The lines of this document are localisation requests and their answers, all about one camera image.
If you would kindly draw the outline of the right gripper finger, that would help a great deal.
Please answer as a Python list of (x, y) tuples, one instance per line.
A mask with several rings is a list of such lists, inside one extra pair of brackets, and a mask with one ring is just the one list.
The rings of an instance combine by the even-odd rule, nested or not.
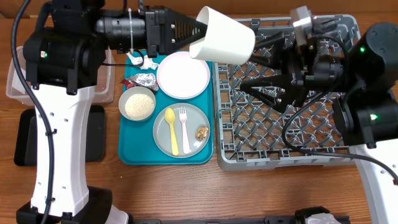
[[(284, 92), (278, 93), (276, 96), (271, 96), (268, 92), (263, 90), (263, 88), (269, 86), (278, 87), (281, 90), (284, 90)], [(291, 93), (289, 93), (291, 87), (292, 85), (287, 77), (283, 75), (274, 75), (243, 81), (240, 84), (239, 89), (258, 100), (261, 100), (272, 109), (283, 113), (288, 105), (294, 104), (294, 98)]]
[[(256, 55), (256, 52), (261, 49), (269, 49), (270, 56)], [(278, 32), (259, 41), (254, 46), (254, 51), (248, 60), (272, 69), (288, 69), (290, 49), (291, 46), (285, 43), (285, 34)]]

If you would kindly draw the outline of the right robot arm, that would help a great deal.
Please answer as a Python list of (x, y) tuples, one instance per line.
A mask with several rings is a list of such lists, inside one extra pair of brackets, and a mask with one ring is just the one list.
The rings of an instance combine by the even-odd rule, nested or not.
[(397, 26), (371, 26), (341, 57), (322, 55), (318, 44), (331, 39), (335, 21), (294, 22), (295, 40), (284, 48), (283, 33), (260, 41), (272, 47), (269, 58), (251, 61), (279, 69), (280, 74), (246, 80), (240, 89), (278, 112), (288, 105), (299, 113), (311, 107), (310, 91), (319, 100), (333, 92), (333, 120), (361, 174), (373, 223), (397, 222)]

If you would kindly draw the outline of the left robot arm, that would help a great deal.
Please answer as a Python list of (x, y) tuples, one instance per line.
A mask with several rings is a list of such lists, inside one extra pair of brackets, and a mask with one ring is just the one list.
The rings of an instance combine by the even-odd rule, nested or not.
[(103, 0), (51, 0), (14, 66), (35, 106), (37, 175), (18, 223), (132, 223), (110, 190), (86, 183), (86, 135), (106, 51), (168, 55), (201, 39), (207, 25), (163, 6), (106, 10)]

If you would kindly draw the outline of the white plastic cup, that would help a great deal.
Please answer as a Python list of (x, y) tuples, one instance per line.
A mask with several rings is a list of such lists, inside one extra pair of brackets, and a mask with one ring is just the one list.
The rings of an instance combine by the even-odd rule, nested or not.
[(191, 58), (235, 65), (249, 60), (256, 42), (252, 29), (208, 6), (201, 9), (196, 20), (207, 29), (203, 38), (190, 44)]

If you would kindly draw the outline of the white plastic fork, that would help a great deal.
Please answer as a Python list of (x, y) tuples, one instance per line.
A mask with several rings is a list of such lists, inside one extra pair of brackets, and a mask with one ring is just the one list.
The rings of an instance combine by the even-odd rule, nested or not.
[(182, 124), (183, 152), (185, 154), (189, 154), (191, 152), (191, 150), (190, 150), (190, 144), (189, 144), (189, 139), (188, 139), (188, 134), (187, 134), (187, 127), (186, 127), (187, 112), (186, 112), (186, 109), (184, 106), (180, 107), (179, 119)]

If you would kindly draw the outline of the yellow plastic spoon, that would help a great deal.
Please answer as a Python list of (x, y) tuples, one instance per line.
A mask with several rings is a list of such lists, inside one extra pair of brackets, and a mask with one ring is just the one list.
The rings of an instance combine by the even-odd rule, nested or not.
[(171, 142), (172, 155), (178, 156), (179, 148), (178, 148), (178, 142), (177, 142), (177, 137), (176, 137), (175, 128), (174, 128), (175, 113), (172, 108), (167, 108), (165, 110), (165, 120), (169, 124), (169, 128), (170, 128), (170, 142)]

